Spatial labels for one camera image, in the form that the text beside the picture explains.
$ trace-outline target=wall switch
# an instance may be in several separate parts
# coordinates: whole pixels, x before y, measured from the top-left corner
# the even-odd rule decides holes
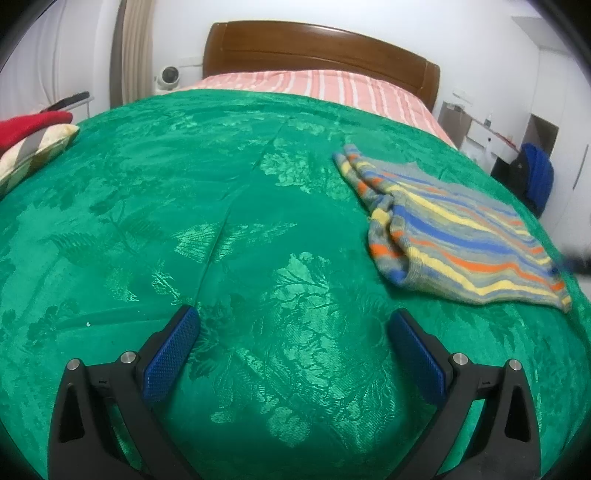
[[[470,95],[469,93],[466,93],[464,90],[459,89],[459,88],[454,88],[452,93],[453,93],[453,96],[461,98],[462,100],[465,100],[470,105],[474,104],[474,97],[472,95]]]
[[[178,68],[183,67],[200,67],[203,65],[201,57],[184,57],[178,60]]]

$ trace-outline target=striped cloth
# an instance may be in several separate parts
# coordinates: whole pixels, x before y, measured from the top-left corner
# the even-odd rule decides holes
[[[76,125],[51,125],[6,150],[0,157],[0,200],[24,179],[61,154],[79,131]]]
[[[354,145],[333,159],[371,212],[369,253],[395,285],[465,303],[570,310],[560,274],[512,207],[414,163],[363,157]]]
[[[292,93],[351,106],[419,128],[456,148],[425,104],[384,80],[340,70],[224,73],[181,90],[200,88]]]

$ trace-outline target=pink striped bedsheet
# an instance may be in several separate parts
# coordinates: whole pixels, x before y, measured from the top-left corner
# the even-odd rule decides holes
[[[181,90],[249,90],[304,95],[380,115],[435,135],[455,148],[431,112],[412,93],[383,80],[340,70],[215,75]]]

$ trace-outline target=desk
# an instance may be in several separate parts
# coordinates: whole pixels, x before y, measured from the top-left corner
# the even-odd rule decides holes
[[[439,124],[452,139],[454,145],[468,158],[490,174],[496,159],[510,164],[519,151],[495,131],[454,105],[444,103],[439,115]],[[492,158],[486,158],[485,149],[490,144]]]

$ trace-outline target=metal screw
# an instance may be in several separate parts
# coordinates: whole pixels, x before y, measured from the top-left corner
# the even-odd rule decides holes
[[[78,360],[77,358],[73,358],[72,360],[70,360],[66,364],[66,368],[68,370],[76,370],[76,368],[78,368],[79,366],[80,366],[80,360]]]
[[[463,353],[454,353],[452,358],[458,365],[466,365],[470,361],[470,359]]]
[[[515,360],[514,358],[509,360],[509,366],[516,372],[521,370],[521,362],[519,360]]]
[[[125,364],[130,364],[135,361],[136,357],[137,357],[137,355],[135,354],[135,352],[132,352],[130,350],[129,352],[122,353],[122,355],[121,355],[121,357],[119,357],[119,359]]]

